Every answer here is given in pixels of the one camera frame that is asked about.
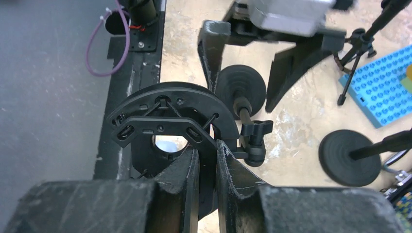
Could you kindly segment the black tripod shock-mount stand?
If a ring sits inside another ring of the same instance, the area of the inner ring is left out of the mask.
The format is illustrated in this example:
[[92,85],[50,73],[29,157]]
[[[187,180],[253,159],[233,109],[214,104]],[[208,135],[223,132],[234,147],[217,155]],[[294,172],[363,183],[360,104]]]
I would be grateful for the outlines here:
[[372,23],[372,26],[368,30],[364,28],[355,29],[351,36],[345,39],[345,43],[352,46],[346,55],[343,58],[339,58],[338,53],[333,54],[334,61],[339,70],[348,75],[343,92],[337,100],[338,106],[342,106],[345,102],[346,94],[361,57],[365,53],[367,53],[368,58],[372,58],[377,54],[373,47],[374,36],[411,2],[411,0],[383,0],[381,2],[382,12]]

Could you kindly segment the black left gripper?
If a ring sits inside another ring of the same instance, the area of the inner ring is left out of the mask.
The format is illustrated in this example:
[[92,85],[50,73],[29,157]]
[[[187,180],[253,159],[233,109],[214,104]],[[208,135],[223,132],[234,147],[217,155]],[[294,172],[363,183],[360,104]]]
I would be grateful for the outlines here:
[[309,69],[343,49],[346,31],[320,29],[311,37],[263,30],[249,18],[247,1],[234,1],[223,21],[205,20],[198,34],[197,51],[207,88],[214,92],[221,71],[223,50],[231,35],[248,40],[293,42],[293,48],[277,52],[271,64],[265,111],[270,113],[287,91]]

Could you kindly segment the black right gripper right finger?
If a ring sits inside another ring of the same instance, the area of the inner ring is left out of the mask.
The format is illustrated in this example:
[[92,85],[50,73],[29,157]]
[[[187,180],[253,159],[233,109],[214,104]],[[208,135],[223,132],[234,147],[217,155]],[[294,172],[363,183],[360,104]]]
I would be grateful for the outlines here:
[[217,190],[222,233],[403,233],[392,205],[367,188],[275,187],[218,140]]

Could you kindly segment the black round-base mic stand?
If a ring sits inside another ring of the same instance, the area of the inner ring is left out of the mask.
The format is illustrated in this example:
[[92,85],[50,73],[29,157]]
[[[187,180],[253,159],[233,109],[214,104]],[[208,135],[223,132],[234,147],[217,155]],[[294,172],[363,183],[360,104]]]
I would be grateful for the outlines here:
[[323,171],[336,183],[349,187],[371,184],[381,170],[381,153],[412,148],[412,131],[405,130],[372,143],[352,130],[337,130],[321,141],[318,156]]

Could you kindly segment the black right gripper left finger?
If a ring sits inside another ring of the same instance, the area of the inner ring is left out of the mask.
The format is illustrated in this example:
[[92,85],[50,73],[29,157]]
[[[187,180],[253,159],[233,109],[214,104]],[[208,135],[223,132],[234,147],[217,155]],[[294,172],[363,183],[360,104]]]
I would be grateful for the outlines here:
[[19,201],[7,233],[194,233],[199,155],[187,148],[148,180],[47,182]]

